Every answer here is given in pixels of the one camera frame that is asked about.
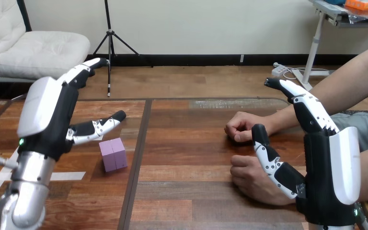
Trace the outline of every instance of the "tripod leg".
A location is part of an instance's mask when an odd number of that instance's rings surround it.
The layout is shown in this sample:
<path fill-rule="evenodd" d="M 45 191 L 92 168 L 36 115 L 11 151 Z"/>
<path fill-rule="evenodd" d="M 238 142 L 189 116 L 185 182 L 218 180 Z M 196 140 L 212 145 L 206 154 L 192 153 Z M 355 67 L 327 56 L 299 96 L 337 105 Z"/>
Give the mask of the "tripod leg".
<path fill-rule="evenodd" d="M 111 51 L 112 51 L 112 57 L 115 57 L 114 40 L 113 40 L 112 36 L 109 36 L 109 38 L 111 39 Z"/>
<path fill-rule="evenodd" d="M 112 37 L 109 35 L 109 48 L 108 48 L 108 56 L 109 56 L 109 66 L 108 66 L 108 97 L 111 96 L 111 40 Z"/>
<path fill-rule="evenodd" d="M 146 60 L 143 56 L 141 56 L 138 52 L 136 52 L 132 47 L 130 47 L 126 42 L 124 42 L 118 35 L 115 34 L 115 32 L 112 33 L 113 36 L 115 36 L 119 41 L 121 41 L 126 47 L 128 47 L 130 50 L 133 51 L 140 59 L 143 60 L 143 62 L 147 65 L 153 68 L 153 65 Z"/>
<path fill-rule="evenodd" d="M 113 36 L 115 36 L 119 41 L 121 41 L 126 47 L 128 47 L 130 50 L 133 51 L 136 55 L 139 55 L 138 52 L 136 52 L 132 47 L 130 47 L 126 42 L 124 42 L 118 35 L 115 34 L 115 32 L 112 33 Z"/>
<path fill-rule="evenodd" d="M 102 44 L 104 43 L 105 39 L 107 38 L 108 34 L 105 35 L 105 37 L 102 39 L 101 43 L 99 44 L 99 46 L 96 48 L 96 50 L 94 51 L 94 55 L 96 54 L 96 52 L 98 52 L 98 49 L 102 46 Z"/>

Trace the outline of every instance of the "tripod stand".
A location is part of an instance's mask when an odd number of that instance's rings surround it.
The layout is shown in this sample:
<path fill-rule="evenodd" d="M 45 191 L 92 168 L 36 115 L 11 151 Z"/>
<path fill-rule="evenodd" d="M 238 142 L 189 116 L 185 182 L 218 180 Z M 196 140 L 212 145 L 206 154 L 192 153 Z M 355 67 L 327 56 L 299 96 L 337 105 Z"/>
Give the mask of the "tripod stand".
<path fill-rule="evenodd" d="M 141 57 L 144 60 L 144 62 L 146 63 L 147 66 L 150 66 L 150 67 L 153 67 L 153 66 L 151 64 L 149 64 L 149 62 L 146 59 L 144 59 L 143 56 L 140 56 L 140 54 L 138 52 L 136 52 L 132 47 L 130 47 L 126 42 L 124 42 L 124 40 L 122 40 L 118 35 L 116 35 L 115 31 L 113 31 L 111 29 L 111 21 L 109 19 L 108 0 L 105 0 L 105 11 L 106 11 L 106 20 L 108 22 L 108 31 L 106 31 L 105 37 L 102 39 L 101 43 L 99 44 L 97 49 L 94 51 L 93 55 L 95 55 L 96 52 L 98 52 L 99 48 L 102 46 L 104 41 L 108 38 L 109 39 L 109 47 L 108 47 L 108 59 L 109 59 L 109 66 L 108 66 L 108 97 L 110 97 L 111 96 L 111 69 L 112 69 L 111 57 L 114 58 L 116 56 L 115 50 L 114 50 L 114 41 L 113 41 L 112 36 L 115 36 L 119 41 L 121 41 L 124 45 L 126 45 L 126 47 L 128 47 L 130 50 L 132 50 L 133 53 L 135 53 L 136 56 Z"/>

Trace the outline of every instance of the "wooden table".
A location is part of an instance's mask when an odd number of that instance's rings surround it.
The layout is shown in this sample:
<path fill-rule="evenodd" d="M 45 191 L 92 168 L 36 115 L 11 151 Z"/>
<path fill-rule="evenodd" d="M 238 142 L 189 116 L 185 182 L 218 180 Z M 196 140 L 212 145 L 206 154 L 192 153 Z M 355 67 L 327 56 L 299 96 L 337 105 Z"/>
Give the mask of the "wooden table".
<path fill-rule="evenodd" d="M 0 116 L 0 155 L 17 147 L 22 102 Z M 127 119 L 105 135 L 120 137 L 128 168 L 104 173 L 98 143 L 76 146 L 55 172 L 86 172 L 80 181 L 53 181 L 42 229 L 293 229 L 307 226 L 293 205 L 271 207 L 243 196 L 230 180 L 230 158 L 254 155 L 223 128 L 237 111 L 269 115 L 278 99 L 79 101 L 72 123 L 123 109 Z M 271 138 L 282 160 L 305 169 L 303 133 Z"/>

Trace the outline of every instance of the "white wall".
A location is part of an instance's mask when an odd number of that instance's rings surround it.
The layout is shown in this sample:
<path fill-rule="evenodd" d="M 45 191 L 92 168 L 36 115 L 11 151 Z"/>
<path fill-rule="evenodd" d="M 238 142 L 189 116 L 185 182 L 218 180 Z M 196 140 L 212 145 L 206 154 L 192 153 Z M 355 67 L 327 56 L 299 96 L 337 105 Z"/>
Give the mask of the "white wall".
<path fill-rule="evenodd" d="M 33 30 L 107 30 L 103 0 L 25 0 Z M 141 54 L 307 54 L 318 16 L 308 0 L 109 0 L 112 29 Z M 107 53 L 107 44 L 99 53 Z M 368 29 L 325 23 L 319 53 L 358 54 Z M 121 43 L 119 54 L 131 53 Z"/>

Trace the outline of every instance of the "white desk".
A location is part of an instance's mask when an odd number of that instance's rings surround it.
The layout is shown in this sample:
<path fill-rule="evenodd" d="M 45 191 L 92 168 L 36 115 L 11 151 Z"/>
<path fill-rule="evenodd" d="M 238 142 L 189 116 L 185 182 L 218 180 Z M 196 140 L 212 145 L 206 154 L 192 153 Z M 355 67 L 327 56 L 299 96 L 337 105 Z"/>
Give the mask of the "white desk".
<path fill-rule="evenodd" d="M 328 76 L 333 71 L 311 71 L 317 54 L 318 44 L 321 38 L 322 25 L 324 21 L 330 22 L 333 26 L 341 28 L 368 28 L 368 22 L 350 23 L 348 13 L 342 7 L 326 3 L 323 0 L 309 0 L 315 7 L 315 13 L 320 16 L 317 31 L 312 41 L 310 54 L 308 55 L 307 65 L 305 66 L 304 75 L 298 70 L 293 70 L 294 76 L 306 90 L 311 90 L 312 86 L 308 82 L 310 76 Z"/>

